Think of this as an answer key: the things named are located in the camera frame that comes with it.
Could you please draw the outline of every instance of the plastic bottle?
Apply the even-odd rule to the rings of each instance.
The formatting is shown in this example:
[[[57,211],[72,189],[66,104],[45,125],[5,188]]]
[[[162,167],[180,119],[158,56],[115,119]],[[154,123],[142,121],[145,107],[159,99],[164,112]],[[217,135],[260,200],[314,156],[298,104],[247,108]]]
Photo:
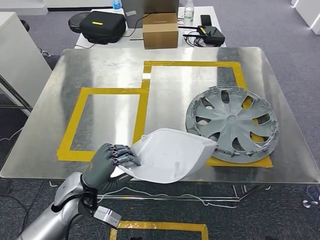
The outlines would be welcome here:
[[[112,7],[115,10],[122,9],[122,1],[121,0],[112,0]]]
[[[184,7],[184,23],[192,24],[194,13],[195,6],[193,5],[192,0],[187,0],[186,6]]]

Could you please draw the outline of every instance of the robotic arm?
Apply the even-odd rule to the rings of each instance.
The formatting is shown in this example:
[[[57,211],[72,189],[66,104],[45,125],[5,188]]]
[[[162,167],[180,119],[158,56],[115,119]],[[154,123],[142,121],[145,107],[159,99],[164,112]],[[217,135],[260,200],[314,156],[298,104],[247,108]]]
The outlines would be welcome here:
[[[28,226],[17,240],[60,240],[72,220],[91,216],[117,228],[122,216],[98,206],[98,193],[104,194],[122,187],[132,177],[122,174],[110,177],[116,166],[140,160],[128,146],[105,143],[91,160],[85,173],[74,172],[61,184],[54,201]]]

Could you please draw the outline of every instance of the laptop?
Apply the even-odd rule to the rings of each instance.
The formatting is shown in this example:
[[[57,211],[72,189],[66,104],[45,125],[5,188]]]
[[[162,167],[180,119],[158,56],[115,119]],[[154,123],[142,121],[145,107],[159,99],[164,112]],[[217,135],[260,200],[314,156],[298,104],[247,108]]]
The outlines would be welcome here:
[[[179,0],[121,0],[127,25],[134,29],[143,14],[176,13],[178,16]],[[142,28],[143,20],[137,23]]]

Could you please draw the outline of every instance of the gray carpet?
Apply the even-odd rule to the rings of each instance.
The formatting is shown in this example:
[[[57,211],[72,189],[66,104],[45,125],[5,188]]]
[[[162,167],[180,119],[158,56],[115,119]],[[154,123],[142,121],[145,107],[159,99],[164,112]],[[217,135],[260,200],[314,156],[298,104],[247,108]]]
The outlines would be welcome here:
[[[306,142],[320,166],[318,118],[320,117],[320,36],[314,35],[294,9],[291,0],[195,0],[195,6],[213,5],[226,36],[226,45],[261,47],[287,97]],[[68,28],[68,19],[75,12],[50,12],[46,16],[21,16],[30,25],[29,34],[38,46],[53,55],[72,48],[78,35]],[[54,61],[49,63],[54,66]],[[5,101],[0,97],[0,103]],[[26,117],[20,110],[0,109],[1,137],[8,137],[23,126]],[[0,142],[0,168],[14,145]],[[9,196],[27,208],[33,202],[41,182],[5,181],[11,186]],[[151,193],[193,193],[196,195],[232,194],[226,185],[195,185],[183,183],[155,185],[131,183],[138,190]],[[211,240],[278,240],[318,239],[320,214],[318,208],[306,209],[301,201],[306,194],[303,185],[272,186],[255,194],[236,209],[205,207],[199,202],[153,202],[105,200],[103,205],[123,216],[123,220],[165,221],[207,224]],[[56,189],[43,185],[29,211],[27,224],[49,205]],[[15,239],[25,216],[23,208],[11,198],[0,197],[0,239]],[[109,229],[93,219],[85,219],[71,230],[70,239],[102,240]],[[129,237],[146,239],[200,239],[198,233],[176,231],[118,231],[118,240]]]

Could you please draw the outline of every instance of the smartphone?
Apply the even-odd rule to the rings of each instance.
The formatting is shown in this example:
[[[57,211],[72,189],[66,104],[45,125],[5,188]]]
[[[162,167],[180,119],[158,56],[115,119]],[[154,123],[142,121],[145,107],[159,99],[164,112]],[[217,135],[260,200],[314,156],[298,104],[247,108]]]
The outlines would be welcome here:
[[[211,18],[210,15],[200,15],[201,25],[202,26],[212,26]]]

